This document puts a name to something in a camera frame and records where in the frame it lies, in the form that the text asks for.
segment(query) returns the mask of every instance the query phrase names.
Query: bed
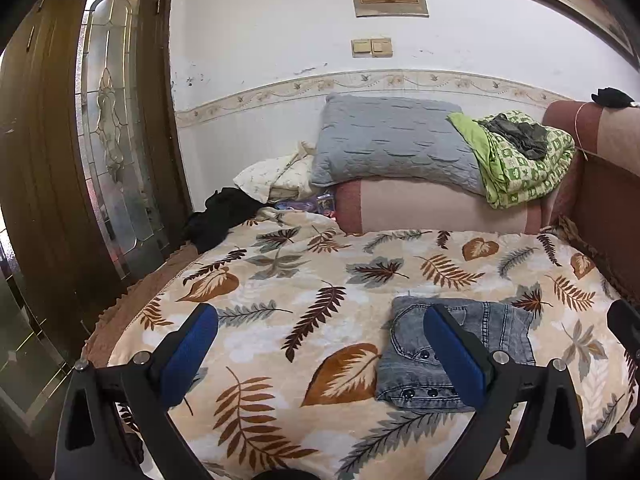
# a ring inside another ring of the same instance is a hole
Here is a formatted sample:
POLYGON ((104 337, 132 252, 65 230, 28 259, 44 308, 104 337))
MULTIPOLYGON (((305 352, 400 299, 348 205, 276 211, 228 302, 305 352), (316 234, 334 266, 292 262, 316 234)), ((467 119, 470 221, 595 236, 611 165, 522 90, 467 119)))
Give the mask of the bed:
MULTIPOLYGON (((624 349, 606 325, 619 296, 587 256, 550 232, 347 235, 320 215, 264 208, 193 261, 188 247, 174 257, 155 278, 158 292, 107 312, 85 350, 98 364, 109 355, 109 365, 123 364, 154 349, 197 304, 215 306, 218 335, 170 411, 214 478, 284 466, 323 479, 427 478, 472 414, 375 400, 396 296, 501 301, 532 312, 536 363, 568 363, 588 442, 619 424, 634 400, 624 349)), ((523 409, 513 410, 483 478, 498 471, 523 409)), ((126 408, 120 413, 135 430, 126 408)), ((160 478, 149 459, 143 470, 160 478)))

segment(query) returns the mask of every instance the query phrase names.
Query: sofa backrest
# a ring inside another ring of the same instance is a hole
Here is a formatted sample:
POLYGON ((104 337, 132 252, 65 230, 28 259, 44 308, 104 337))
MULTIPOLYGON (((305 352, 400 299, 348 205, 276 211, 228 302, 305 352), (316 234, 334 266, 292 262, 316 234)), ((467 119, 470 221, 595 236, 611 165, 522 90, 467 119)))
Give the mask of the sofa backrest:
POLYGON ((556 101, 543 124, 571 133, 586 154, 568 216, 640 296, 640 108, 556 101))

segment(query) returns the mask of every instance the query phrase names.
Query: brown wooden door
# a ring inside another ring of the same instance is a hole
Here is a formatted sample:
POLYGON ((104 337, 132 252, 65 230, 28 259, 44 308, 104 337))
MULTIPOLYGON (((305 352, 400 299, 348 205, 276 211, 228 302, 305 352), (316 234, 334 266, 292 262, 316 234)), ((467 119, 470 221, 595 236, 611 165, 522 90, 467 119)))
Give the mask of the brown wooden door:
POLYGON ((41 0, 4 53, 0 206, 31 310, 68 362, 98 314, 179 246, 190 210, 167 11, 167 0, 41 0))

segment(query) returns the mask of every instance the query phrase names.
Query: bright green fabric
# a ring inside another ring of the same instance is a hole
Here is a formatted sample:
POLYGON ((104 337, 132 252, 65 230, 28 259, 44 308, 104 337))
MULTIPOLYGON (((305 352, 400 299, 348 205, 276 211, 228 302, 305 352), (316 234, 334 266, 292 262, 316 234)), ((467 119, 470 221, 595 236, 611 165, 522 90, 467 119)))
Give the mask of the bright green fabric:
MULTIPOLYGON (((510 121, 536 124, 522 112, 512 110, 503 113, 510 121)), ((575 153, 574 139, 570 134, 546 127, 546 157, 529 160, 503 136, 491 133, 465 114, 454 112, 448 117, 474 150, 487 202, 494 209, 511 207, 551 192, 566 174, 575 153)), ((481 120, 493 118, 487 116, 481 120)))

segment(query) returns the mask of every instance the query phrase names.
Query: folded white blanket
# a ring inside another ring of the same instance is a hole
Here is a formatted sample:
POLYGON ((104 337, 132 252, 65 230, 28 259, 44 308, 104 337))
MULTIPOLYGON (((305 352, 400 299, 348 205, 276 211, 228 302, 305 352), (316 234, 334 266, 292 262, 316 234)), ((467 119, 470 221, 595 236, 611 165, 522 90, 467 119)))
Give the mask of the folded white blanket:
POLYGON ((309 185, 315 153, 312 144, 299 142, 298 150, 290 155, 262 160, 245 168, 234 183, 262 203, 308 198, 315 193, 309 185))

